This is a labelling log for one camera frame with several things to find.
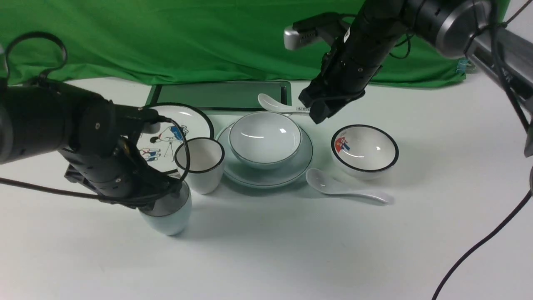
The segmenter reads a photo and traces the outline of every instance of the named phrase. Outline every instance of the bowl with black rim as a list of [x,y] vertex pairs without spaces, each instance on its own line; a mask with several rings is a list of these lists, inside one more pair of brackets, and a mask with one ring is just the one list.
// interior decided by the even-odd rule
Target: bowl with black rim
[[398,161],[398,144],[385,131],[370,125],[348,125],[333,135],[333,161],[348,175],[375,179]]

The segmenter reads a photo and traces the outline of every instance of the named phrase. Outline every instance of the saucer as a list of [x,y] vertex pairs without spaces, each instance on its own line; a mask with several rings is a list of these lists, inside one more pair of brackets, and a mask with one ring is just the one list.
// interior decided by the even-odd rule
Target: saucer
[[229,144],[229,132],[233,124],[223,129],[216,140],[224,147],[226,158],[224,174],[233,182],[251,188],[276,188],[293,183],[305,174],[313,159],[313,143],[302,129],[302,143],[293,159],[283,167],[273,170],[258,170],[239,161]]

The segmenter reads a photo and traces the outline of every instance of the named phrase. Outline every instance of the cartoon print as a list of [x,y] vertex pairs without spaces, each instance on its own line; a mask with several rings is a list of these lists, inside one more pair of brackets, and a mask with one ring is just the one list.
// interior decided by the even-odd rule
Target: cartoon print
[[147,162],[156,161],[161,156],[161,149],[140,149],[139,153]]
[[339,153],[342,149],[345,149],[346,151],[350,151],[350,147],[348,146],[348,142],[346,142],[346,138],[338,138],[335,141],[335,150],[337,150],[337,153]]
[[[187,133],[189,133],[189,130],[187,130],[187,126],[182,125],[181,130],[183,131],[183,134],[185,136],[187,136]],[[161,134],[159,134],[158,136],[150,138],[150,143],[152,144],[160,143],[162,141],[168,143],[168,147],[165,151],[165,154],[163,154],[163,157],[166,157],[167,154],[169,154],[168,150],[170,149],[171,150],[170,155],[172,156],[172,161],[174,161],[174,146],[172,145],[172,143],[177,141],[179,142],[179,144],[181,144],[183,142],[183,137],[181,136],[177,127],[170,126],[166,128],[165,130],[163,130]]]

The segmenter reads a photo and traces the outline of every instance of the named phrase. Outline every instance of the white saucer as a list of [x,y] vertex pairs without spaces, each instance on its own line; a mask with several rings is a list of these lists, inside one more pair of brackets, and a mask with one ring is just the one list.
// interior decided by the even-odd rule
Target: white saucer
[[224,147],[226,158],[224,174],[233,182],[252,188],[276,188],[293,183],[305,174],[313,159],[313,143],[302,129],[302,143],[293,159],[274,170],[253,169],[239,161],[231,151],[229,132],[233,124],[223,129],[216,139]]
[[[197,108],[184,104],[163,103],[148,106],[159,115],[175,120],[185,133],[187,140],[199,137],[214,137],[213,123]],[[177,173],[174,152],[183,143],[181,134],[170,123],[161,123],[158,133],[143,133],[137,142],[142,157],[154,169],[167,175]]]

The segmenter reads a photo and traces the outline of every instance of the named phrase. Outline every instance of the light blue cup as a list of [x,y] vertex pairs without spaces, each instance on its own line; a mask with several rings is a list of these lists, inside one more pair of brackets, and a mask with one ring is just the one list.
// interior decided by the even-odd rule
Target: light blue cup
[[139,209],[142,218],[157,232],[177,235],[182,232],[191,216],[191,191],[187,183],[182,183],[179,198],[167,195],[156,201],[150,209]]

